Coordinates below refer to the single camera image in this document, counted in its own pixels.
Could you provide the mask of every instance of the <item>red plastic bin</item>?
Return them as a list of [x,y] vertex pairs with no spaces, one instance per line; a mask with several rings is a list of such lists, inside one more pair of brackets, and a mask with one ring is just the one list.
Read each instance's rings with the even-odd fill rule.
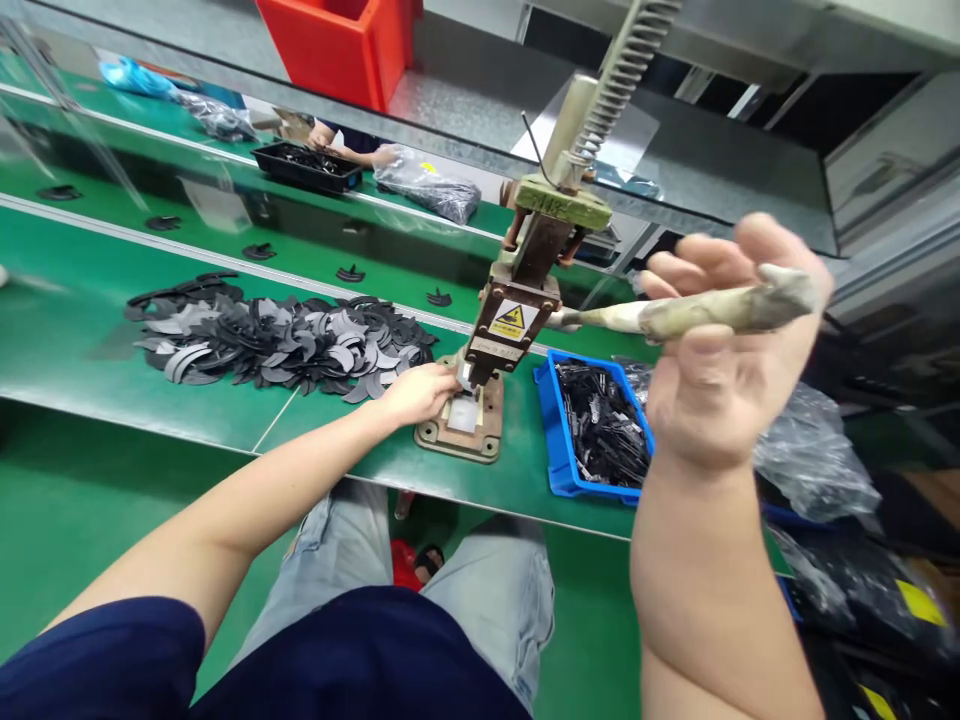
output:
[[422,0],[257,0],[290,80],[387,112],[413,64]]

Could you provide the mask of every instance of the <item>spring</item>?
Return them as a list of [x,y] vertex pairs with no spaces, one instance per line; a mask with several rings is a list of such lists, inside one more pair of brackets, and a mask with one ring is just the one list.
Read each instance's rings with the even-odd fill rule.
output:
[[573,146],[573,154],[584,167],[597,159],[600,147],[630,102],[637,83],[673,26],[682,5],[683,0],[634,2],[631,7],[633,17],[627,17],[615,41],[619,47],[605,64],[596,100]]

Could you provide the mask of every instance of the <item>blue plastic bag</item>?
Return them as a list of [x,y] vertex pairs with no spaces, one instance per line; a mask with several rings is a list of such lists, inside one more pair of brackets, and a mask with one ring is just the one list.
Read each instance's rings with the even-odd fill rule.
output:
[[170,100],[174,85],[170,80],[152,70],[140,67],[127,57],[120,64],[100,63],[100,74],[110,87],[123,92]]

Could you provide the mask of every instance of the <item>shelf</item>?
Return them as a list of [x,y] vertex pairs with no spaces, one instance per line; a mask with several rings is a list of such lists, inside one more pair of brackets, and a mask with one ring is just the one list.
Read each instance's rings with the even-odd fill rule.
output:
[[[253,97],[389,138],[504,177],[534,171],[509,154],[573,65],[425,13],[416,68],[401,80],[390,115],[349,106],[289,83],[252,2],[169,0],[161,6],[108,0],[14,0],[15,19],[113,52],[199,77]],[[633,104],[660,122],[638,172],[655,166],[658,202],[595,186],[616,212],[675,232],[729,237],[752,211],[775,215],[819,252],[836,243],[817,154],[742,123],[638,90]]]

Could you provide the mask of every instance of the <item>pile of black rubber pieces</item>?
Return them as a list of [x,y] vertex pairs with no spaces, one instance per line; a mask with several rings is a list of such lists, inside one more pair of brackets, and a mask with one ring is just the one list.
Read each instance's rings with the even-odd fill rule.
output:
[[244,299],[224,281],[236,273],[200,275],[127,301],[124,317],[145,325],[147,364],[174,383],[282,385],[342,395],[350,403],[378,398],[406,370],[433,362],[437,338],[416,320],[372,296],[331,304],[321,298],[282,302]]
[[580,476],[640,488],[650,466],[636,408],[608,370],[567,360],[554,365]]

